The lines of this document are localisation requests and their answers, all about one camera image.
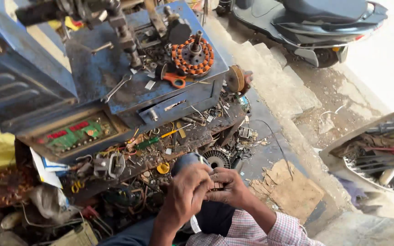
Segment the man's left hand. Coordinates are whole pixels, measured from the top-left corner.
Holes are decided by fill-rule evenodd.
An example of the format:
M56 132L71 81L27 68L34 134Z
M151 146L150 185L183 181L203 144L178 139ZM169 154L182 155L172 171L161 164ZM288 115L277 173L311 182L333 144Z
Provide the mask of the man's left hand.
M155 219L156 228L163 233L175 233L193 215L198 213L206 192L211 187L211 169L201 163L193 163L172 179L164 205Z

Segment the person's hand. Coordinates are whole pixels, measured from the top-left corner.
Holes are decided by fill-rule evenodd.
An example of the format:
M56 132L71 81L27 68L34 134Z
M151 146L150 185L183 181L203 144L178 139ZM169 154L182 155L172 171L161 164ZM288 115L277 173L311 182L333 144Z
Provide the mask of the person's hand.
M175 234L198 213L206 192L213 184L208 174L210 171L211 168L199 162L182 169L168 187L168 194L156 217L155 226L162 227L165 233Z
M205 200L226 203L235 208L244 208L248 201L253 200L254 196L236 170L217 167L209 174L212 181L223 183L224 188L207 192Z

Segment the man's right hand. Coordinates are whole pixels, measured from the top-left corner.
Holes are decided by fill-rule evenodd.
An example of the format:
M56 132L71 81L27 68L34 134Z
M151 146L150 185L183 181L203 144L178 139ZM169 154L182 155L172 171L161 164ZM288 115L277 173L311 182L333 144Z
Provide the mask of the man's right hand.
M236 170L217 167L209 173L211 180L223 183L221 191L209 191L205 200L226 203L235 208L244 209L247 202L254 200L253 194L245 186Z

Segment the orange scissors handle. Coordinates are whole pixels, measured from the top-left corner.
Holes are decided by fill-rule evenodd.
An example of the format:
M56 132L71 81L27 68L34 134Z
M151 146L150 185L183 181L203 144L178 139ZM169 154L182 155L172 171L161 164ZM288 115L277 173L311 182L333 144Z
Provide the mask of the orange scissors handle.
M181 89L185 87L185 78L186 76L178 76L177 74L165 73L165 76L162 79L170 81L172 86Z

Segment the dark trousers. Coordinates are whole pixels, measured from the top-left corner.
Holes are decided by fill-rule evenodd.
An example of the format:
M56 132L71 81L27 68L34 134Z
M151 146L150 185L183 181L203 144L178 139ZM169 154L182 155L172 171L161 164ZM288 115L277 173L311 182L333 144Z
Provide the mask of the dark trousers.
M189 153L183 155L174 164L171 174L173 176L189 165L198 161L199 154ZM197 222L201 231L205 234L220 234L227 236L230 226L232 225L232 216L235 208L220 202L203 201L201 210L196 214ZM140 221L124 231L112 236L103 242L100 246L148 246L151 232L153 231L154 218Z

